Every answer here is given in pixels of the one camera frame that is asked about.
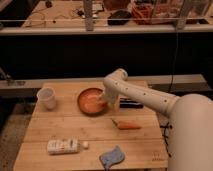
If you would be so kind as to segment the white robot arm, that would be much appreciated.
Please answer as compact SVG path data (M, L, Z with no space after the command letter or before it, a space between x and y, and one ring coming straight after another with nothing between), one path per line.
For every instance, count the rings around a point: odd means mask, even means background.
M169 119L168 171L213 171L213 101L200 94L176 96L127 82L117 69L103 79L102 97L114 104L119 94Z

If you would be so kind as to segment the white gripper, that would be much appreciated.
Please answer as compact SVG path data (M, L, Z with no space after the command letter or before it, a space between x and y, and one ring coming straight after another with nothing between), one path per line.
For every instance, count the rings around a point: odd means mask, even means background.
M108 104L108 107L112 110L115 110L118 107L118 98L119 93L110 88L105 88L99 96L99 99L105 101Z

